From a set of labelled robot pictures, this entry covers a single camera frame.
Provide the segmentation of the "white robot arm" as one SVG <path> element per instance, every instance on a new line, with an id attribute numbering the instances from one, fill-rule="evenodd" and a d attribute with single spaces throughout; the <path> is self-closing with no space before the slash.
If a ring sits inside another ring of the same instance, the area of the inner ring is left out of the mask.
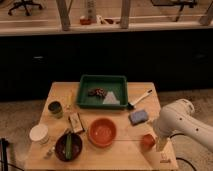
<path id="1" fill-rule="evenodd" d="M 193 104 L 187 99 L 176 100 L 161 108 L 152 122 L 157 151 L 164 150 L 168 138 L 177 130 L 213 152 L 213 127 L 192 117 L 194 112 Z"/>

